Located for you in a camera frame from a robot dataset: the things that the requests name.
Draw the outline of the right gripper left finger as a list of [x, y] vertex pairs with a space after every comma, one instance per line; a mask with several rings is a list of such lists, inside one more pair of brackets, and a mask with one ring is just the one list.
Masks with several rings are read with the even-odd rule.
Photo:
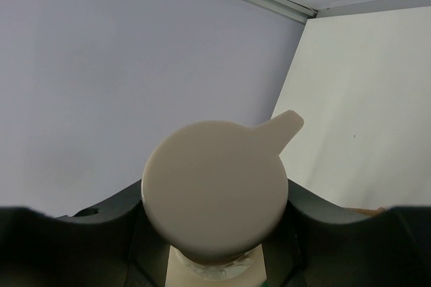
[[74, 216], [1, 208], [2, 286], [164, 286], [167, 265], [140, 182]]

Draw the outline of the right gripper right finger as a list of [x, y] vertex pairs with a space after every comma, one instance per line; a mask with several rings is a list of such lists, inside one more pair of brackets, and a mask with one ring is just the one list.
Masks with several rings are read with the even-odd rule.
[[429, 286], [430, 207], [367, 216], [290, 181], [262, 248], [267, 286]]

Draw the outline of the beige pump lotion bottle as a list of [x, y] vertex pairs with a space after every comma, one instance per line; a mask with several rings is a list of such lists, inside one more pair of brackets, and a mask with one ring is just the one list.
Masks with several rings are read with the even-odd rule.
[[142, 176], [145, 213], [170, 246], [167, 286], [261, 286], [263, 241], [288, 202], [282, 150], [303, 127], [292, 110], [255, 128], [193, 123], [167, 137]]

